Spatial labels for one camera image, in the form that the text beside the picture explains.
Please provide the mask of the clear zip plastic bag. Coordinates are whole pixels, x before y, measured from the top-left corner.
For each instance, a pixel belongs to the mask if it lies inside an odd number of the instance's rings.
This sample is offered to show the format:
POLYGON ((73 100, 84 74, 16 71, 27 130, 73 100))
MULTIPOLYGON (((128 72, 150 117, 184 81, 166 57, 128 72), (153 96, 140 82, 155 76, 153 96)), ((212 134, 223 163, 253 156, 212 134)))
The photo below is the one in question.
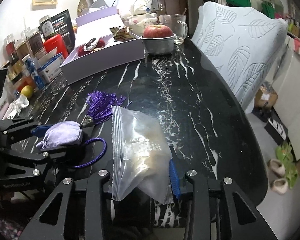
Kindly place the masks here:
POLYGON ((159 120, 120 106, 111 109, 112 199, 122 201, 138 188, 160 204, 171 204, 172 154, 159 120))

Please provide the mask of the purple satin sachet with tassel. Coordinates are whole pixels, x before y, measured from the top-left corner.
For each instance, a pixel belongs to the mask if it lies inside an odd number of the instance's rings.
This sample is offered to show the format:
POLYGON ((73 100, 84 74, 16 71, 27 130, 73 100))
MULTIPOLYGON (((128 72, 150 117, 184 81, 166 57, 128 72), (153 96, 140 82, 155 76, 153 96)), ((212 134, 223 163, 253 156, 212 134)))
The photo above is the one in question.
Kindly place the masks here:
POLYGON ((108 121, 113 115, 112 108, 122 106, 125 100, 125 96, 118 96, 115 93, 106 93, 99 90, 89 93, 85 101, 89 108, 82 122, 61 121, 54 125, 43 126, 43 139, 36 145, 36 148, 40 151, 48 151, 63 146, 87 146, 92 142, 100 141, 103 143, 101 153, 93 160, 76 165, 73 168, 79 169, 93 165, 106 153, 107 142, 101 137, 83 141, 83 128, 103 124, 108 121))

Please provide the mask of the red fluffy soft toy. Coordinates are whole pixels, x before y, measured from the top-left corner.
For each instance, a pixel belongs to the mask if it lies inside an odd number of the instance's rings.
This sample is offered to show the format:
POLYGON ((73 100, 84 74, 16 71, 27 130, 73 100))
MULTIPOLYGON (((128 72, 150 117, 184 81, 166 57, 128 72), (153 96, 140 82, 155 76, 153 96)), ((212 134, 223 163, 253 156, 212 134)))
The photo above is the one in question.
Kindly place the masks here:
POLYGON ((97 43, 91 43, 90 46, 88 45, 82 45, 78 48, 77 50, 77 54, 79 57, 82 57, 84 55, 87 55, 89 53, 92 53, 94 51, 97 51, 101 48, 104 48, 106 45, 106 43, 104 42, 104 40, 99 40, 97 43))

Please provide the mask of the colourful shrimp snack bag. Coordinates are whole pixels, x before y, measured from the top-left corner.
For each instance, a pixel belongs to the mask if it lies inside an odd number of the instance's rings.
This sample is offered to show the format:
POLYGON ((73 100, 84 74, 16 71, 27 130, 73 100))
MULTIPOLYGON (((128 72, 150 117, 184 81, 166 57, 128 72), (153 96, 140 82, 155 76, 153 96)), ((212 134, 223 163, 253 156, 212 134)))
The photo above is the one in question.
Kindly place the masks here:
POLYGON ((136 39, 132 34, 129 26, 111 27, 109 28, 115 41, 126 42, 136 39))

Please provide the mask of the yellow lemon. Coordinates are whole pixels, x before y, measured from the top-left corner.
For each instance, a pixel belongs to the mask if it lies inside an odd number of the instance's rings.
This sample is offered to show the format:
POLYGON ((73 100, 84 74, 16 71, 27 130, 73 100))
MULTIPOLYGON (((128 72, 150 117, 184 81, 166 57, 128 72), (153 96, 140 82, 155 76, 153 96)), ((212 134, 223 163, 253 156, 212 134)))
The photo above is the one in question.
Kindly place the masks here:
POLYGON ((26 85, 25 87, 22 88, 20 94, 25 96, 29 100, 30 98, 32 98, 34 91, 30 85, 26 85))

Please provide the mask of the blue white medicine box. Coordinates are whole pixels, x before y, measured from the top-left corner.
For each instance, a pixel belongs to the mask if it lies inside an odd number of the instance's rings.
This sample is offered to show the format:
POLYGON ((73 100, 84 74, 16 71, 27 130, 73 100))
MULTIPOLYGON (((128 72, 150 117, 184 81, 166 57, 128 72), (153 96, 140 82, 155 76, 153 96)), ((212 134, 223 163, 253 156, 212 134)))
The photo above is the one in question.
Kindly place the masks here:
POLYGON ((62 53, 57 53, 57 48, 54 48, 41 59, 36 57, 33 59, 37 72, 45 84, 50 83, 61 73, 61 65, 64 62, 62 53))

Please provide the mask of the red plastic container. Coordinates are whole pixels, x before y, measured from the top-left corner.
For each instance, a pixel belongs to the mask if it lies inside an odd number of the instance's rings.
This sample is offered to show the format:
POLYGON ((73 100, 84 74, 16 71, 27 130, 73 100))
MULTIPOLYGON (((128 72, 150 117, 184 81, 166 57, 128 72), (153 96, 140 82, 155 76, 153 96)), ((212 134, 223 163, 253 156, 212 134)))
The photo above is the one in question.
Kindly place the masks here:
POLYGON ((68 57, 68 51, 66 48, 66 45, 63 41, 63 38, 61 37, 60 34, 57 34, 51 38, 49 38, 48 40, 46 40, 43 43, 46 52, 49 53, 50 51, 54 50, 55 48, 57 48, 57 54, 62 53, 64 59, 66 59, 68 57))

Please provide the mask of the pink fuzzy slippers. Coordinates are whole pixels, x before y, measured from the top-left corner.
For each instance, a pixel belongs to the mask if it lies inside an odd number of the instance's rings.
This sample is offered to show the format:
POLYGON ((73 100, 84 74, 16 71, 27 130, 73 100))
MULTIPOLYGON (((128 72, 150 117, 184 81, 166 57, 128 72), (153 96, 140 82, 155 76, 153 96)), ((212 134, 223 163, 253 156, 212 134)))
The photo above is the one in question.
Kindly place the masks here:
POLYGON ((278 159, 270 159, 267 164, 268 168, 277 176, 271 182, 270 189, 279 195, 284 195, 288 191, 288 181, 285 178, 286 169, 282 161, 278 159))

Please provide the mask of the green slippers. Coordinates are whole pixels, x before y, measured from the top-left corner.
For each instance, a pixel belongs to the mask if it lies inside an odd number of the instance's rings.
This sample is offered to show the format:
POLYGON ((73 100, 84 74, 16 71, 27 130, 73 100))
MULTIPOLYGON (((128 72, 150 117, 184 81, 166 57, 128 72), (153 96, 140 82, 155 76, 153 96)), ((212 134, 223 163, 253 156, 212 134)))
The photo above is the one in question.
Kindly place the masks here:
POLYGON ((276 158, 281 161, 285 167, 285 175, 290 189, 296 184, 299 176, 296 163, 292 154, 292 145, 290 142, 284 141, 281 145, 275 149, 276 158))

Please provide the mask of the dark jar white lid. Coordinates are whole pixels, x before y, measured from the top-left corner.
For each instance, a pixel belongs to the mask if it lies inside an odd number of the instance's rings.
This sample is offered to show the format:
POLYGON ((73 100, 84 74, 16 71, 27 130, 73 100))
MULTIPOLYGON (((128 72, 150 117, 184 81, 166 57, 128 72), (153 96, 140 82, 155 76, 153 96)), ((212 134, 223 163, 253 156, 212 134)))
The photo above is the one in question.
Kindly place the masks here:
POLYGON ((45 40, 55 36, 55 30, 50 15, 46 15, 39 20, 40 30, 45 40))

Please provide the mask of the lavender open gift box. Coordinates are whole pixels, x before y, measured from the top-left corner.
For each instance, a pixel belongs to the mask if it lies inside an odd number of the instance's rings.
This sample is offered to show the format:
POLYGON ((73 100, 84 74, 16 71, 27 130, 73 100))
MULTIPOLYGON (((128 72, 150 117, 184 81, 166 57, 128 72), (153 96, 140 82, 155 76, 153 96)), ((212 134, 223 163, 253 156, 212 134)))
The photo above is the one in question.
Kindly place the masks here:
POLYGON ((114 27, 124 29, 115 6, 79 16, 76 23, 75 48, 61 65, 68 84, 145 57, 141 38, 131 34, 123 41, 113 34, 114 27))

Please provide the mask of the black snack pouch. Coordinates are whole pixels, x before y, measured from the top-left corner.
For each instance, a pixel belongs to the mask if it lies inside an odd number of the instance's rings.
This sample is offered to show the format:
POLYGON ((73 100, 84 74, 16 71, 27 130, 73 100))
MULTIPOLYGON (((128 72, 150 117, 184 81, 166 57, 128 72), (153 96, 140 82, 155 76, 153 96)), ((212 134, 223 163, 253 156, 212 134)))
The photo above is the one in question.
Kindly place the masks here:
POLYGON ((55 35, 60 34, 66 45, 68 53, 72 52, 75 47, 75 33, 72 27, 70 12, 62 11, 51 17, 55 35))

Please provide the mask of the small metal bowl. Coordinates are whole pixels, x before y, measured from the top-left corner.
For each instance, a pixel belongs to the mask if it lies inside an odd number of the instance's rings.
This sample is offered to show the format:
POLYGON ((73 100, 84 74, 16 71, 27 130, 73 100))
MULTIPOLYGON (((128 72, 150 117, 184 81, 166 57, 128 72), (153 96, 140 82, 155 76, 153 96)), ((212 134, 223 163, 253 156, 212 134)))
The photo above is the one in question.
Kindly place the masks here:
POLYGON ((162 38, 144 38, 140 37, 145 47, 145 52, 150 55, 166 55, 171 54, 174 50, 175 34, 162 38))

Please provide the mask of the red apple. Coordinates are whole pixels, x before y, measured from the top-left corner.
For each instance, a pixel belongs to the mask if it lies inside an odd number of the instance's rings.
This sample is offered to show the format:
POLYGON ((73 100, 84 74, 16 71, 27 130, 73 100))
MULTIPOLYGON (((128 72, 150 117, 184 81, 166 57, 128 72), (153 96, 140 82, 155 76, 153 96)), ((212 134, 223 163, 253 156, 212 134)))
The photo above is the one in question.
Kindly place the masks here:
POLYGON ((171 28, 162 24, 149 25, 143 32, 143 38, 165 38, 173 35, 171 28))

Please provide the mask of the white cabinet counter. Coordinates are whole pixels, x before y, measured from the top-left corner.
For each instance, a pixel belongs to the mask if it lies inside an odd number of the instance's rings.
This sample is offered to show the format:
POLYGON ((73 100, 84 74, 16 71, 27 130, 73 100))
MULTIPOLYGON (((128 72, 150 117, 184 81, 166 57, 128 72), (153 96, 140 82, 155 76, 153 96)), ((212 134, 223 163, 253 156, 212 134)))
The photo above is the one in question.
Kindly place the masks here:
POLYGON ((274 109, 288 128, 296 160, 300 160, 300 40, 287 36, 267 77, 278 95, 274 109))

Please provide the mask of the glass mug with stirrer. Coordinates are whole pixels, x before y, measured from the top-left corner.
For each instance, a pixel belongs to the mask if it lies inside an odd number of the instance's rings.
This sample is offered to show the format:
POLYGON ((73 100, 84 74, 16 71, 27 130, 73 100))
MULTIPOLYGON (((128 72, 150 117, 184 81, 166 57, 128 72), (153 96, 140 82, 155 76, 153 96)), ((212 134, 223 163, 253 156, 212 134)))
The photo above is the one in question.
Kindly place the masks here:
POLYGON ((188 32, 188 26, 186 24, 185 15, 160 15, 159 22, 163 25, 170 27, 170 29, 173 31, 173 33, 175 34, 174 44, 183 44, 188 32))

